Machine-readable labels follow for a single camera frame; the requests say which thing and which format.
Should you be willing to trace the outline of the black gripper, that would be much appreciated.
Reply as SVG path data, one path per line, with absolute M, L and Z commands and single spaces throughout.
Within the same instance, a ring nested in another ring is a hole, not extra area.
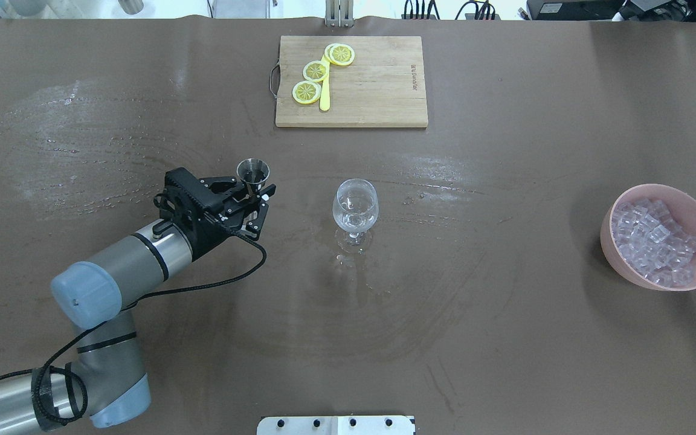
M 240 202 L 269 201 L 276 194 L 275 184 L 250 184 L 236 176 L 196 177 L 183 167 L 166 172 L 162 193 L 155 196 L 160 218 L 171 221 L 185 236 L 192 261 L 237 234 L 242 217 Z M 259 202 L 245 221 L 245 235 L 259 240 L 269 210 Z

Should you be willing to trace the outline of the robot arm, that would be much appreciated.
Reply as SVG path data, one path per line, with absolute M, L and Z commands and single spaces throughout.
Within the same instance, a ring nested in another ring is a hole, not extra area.
M 168 171 L 153 198 L 157 220 L 53 278 L 76 336 L 41 366 L 0 375 L 0 434 L 49 433 L 83 417 L 108 428 L 144 413 L 152 399 L 133 308 L 210 289 L 160 286 L 231 237 L 258 248 L 276 192 L 269 173 L 259 159 L 241 161 L 234 176 Z

